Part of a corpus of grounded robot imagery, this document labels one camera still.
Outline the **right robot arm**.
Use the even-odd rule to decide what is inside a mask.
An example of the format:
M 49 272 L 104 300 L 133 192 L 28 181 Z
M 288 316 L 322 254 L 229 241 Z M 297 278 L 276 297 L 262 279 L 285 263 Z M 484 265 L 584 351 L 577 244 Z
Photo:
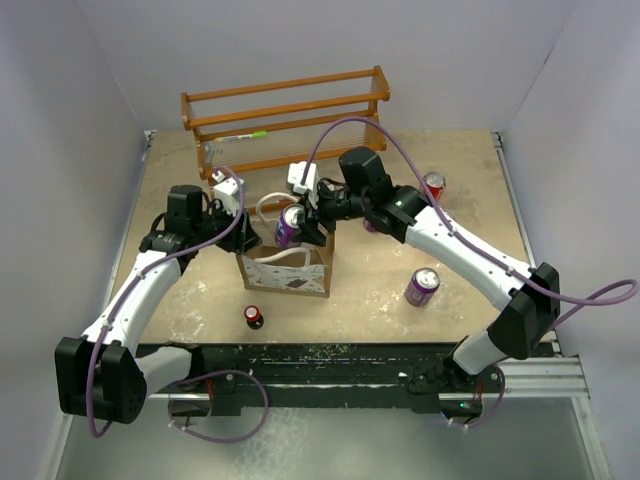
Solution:
M 497 318 L 463 339 L 445 360 L 446 383 L 467 391 L 487 367 L 528 358 L 559 316 L 559 273 L 532 267 L 442 220 L 417 188 L 395 185 L 379 155 L 367 147 L 340 156 L 341 182 L 320 180 L 315 164 L 289 166 L 286 185 L 305 210 L 297 240 L 322 246 L 340 220 L 364 218 L 378 232 L 420 250 L 460 275 L 498 310 Z

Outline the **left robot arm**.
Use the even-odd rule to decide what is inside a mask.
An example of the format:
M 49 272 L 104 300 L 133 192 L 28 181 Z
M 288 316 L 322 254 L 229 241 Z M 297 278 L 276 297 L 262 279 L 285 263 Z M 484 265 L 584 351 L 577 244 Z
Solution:
M 77 338 L 64 337 L 54 351 L 59 405 L 84 416 L 94 437 L 102 420 L 130 424 L 145 400 L 175 384 L 184 392 L 206 378 L 203 349 L 169 342 L 137 357 L 141 336 L 159 304 L 206 247 L 232 254 L 259 245 L 244 202 L 244 185 L 227 179 L 231 192 L 213 199 L 199 186 L 176 185 L 166 209 L 140 242 L 134 265 L 106 309 Z

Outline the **canvas tote bag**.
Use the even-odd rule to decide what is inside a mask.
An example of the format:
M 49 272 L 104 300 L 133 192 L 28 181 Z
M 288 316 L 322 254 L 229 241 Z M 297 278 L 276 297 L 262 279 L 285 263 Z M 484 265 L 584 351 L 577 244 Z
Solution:
M 284 230 L 281 222 L 295 197 L 284 192 L 272 192 L 258 200 L 255 214 L 259 223 L 254 227 L 263 243 L 236 257 L 244 287 L 247 290 L 303 295 L 330 296 L 335 237 L 326 236 L 324 246 L 307 243 L 281 246 L 277 233 Z

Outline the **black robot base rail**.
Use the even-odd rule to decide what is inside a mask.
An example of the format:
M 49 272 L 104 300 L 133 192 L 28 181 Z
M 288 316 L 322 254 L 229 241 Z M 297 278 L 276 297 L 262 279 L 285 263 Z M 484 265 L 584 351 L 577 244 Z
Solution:
M 503 392 L 490 366 L 476 377 L 453 372 L 450 343 L 209 343 L 196 373 L 216 378 L 169 385 L 176 400 L 211 400 L 214 416 L 244 407 L 408 409 L 481 413 L 481 399 Z

